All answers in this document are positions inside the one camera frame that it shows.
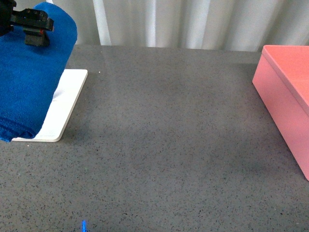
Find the white board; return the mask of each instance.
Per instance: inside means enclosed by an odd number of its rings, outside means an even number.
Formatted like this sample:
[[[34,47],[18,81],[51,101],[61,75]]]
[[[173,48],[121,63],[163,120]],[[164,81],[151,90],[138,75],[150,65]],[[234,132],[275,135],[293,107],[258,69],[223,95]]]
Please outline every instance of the white board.
[[[54,93],[53,101],[50,104],[40,132],[33,139],[14,138],[13,141],[59,141],[83,88],[87,75],[87,70],[65,69]]]

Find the curtain fold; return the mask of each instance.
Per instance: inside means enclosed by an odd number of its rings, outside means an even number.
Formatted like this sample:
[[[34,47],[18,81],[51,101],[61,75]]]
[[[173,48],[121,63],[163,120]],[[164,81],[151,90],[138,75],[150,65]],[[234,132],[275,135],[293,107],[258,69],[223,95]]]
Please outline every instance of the curtain fold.
[[[39,0],[17,0],[17,10]],[[308,0],[53,0],[77,44],[260,51],[309,44]]]

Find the gray countertop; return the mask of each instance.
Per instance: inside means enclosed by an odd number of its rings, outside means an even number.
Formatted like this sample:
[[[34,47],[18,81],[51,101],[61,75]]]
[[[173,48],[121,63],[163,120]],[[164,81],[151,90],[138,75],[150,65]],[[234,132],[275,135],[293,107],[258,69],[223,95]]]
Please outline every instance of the gray countertop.
[[[0,230],[304,231],[309,182],[252,85],[260,53],[76,46],[57,143],[0,142]]]

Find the blue towel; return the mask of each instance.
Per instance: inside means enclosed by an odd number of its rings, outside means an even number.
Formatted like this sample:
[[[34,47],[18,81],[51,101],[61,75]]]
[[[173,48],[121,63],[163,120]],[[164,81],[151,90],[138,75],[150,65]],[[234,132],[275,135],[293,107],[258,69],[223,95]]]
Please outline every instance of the blue towel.
[[[46,2],[34,7],[54,20],[50,45],[25,45],[21,27],[0,37],[0,139],[34,138],[42,128],[77,39],[73,19]]]

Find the pink box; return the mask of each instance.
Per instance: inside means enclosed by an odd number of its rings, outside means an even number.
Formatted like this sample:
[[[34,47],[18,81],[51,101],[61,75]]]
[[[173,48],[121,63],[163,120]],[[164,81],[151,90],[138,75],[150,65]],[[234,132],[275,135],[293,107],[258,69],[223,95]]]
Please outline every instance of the pink box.
[[[309,47],[265,45],[253,84],[309,180]]]

